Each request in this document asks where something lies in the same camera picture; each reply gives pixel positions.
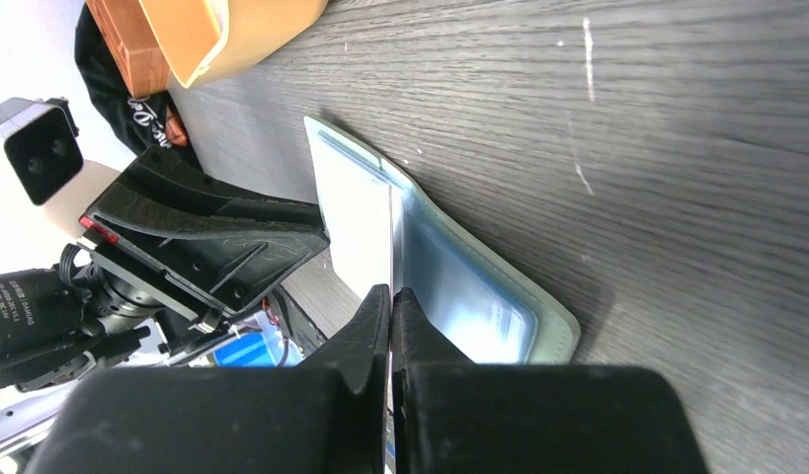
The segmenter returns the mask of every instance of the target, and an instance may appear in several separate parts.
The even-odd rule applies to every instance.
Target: dark wooden table
[[[350,130],[577,315],[578,361],[664,373],[715,472],[809,473],[809,1],[344,0],[175,98],[275,196],[315,200],[304,115]],[[357,304],[325,259],[289,282],[323,322]]]

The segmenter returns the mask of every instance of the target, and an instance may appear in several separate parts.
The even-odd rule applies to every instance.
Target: blue object
[[[264,312],[256,314],[261,333],[246,334],[238,341],[214,352],[215,362],[221,367],[275,367],[284,355],[283,335],[270,324]],[[302,362],[302,353],[296,344],[287,340],[285,367]]]

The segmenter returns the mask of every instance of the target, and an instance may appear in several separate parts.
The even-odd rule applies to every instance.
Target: black bracket
[[[157,146],[82,222],[105,237],[94,262],[193,322],[244,315],[329,243],[316,204],[220,182]]]

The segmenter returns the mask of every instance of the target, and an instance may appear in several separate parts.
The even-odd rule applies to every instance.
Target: white scratch
[[[570,111],[567,111],[567,127],[567,131],[570,135],[570,151],[573,152],[573,159],[576,160],[576,174],[579,175],[579,179],[582,180],[582,183],[588,190],[588,194],[590,196],[595,196],[593,194],[593,188],[590,187],[590,183],[588,183],[587,179],[585,179],[585,174],[582,173],[582,165],[579,164],[579,154],[576,152],[576,139],[573,138],[573,115],[570,113]]]
[[[582,183],[585,184],[585,188],[587,188],[588,194],[590,196],[594,196],[593,188],[590,187],[590,183],[587,182],[587,180],[585,179],[584,173],[582,173],[582,165],[580,165],[578,163],[576,163],[576,174],[579,175],[579,179],[581,179]]]
[[[585,68],[588,71],[588,98],[590,102],[596,101],[596,92],[593,90],[593,36],[590,33],[590,19],[585,17]]]

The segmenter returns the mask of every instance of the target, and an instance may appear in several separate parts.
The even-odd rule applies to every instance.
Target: orange box
[[[139,0],[87,0],[93,19],[134,98],[168,89],[171,69]]]
[[[313,25],[328,0],[139,3],[172,72],[188,88],[254,66]]]

